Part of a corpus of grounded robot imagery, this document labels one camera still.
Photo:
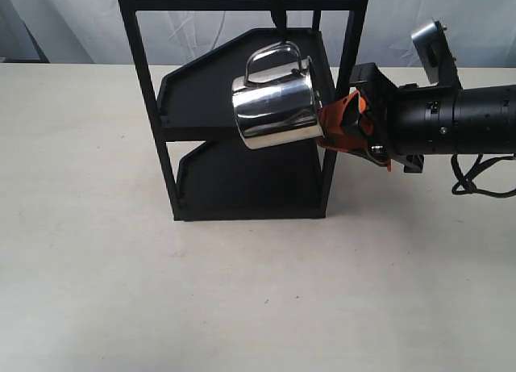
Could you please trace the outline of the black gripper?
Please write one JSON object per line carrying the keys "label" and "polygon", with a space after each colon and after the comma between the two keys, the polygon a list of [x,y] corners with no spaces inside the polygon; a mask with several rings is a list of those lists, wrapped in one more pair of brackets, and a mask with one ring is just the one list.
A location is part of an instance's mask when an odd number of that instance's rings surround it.
{"label": "black gripper", "polygon": [[372,122],[372,134],[367,136],[357,127],[327,127],[316,139],[319,147],[361,157],[392,171],[392,161],[403,165],[405,173],[421,173],[422,154],[401,155],[394,147],[393,119],[389,112],[395,107],[398,87],[375,63],[353,67],[349,86],[356,90],[348,96],[326,105],[320,111],[321,124],[354,124],[362,114]]}

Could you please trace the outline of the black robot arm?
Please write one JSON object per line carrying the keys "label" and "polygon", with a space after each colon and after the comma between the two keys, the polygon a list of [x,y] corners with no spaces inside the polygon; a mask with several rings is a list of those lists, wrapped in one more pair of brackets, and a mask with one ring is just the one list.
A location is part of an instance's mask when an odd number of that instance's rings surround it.
{"label": "black robot arm", "polygon": [[515,87],[462,89],[457,78],[435,86],[395,86],[373,63],[357,65],[354,92],[320,112],[318,146],[407,173],[427,155],[513,154]]}

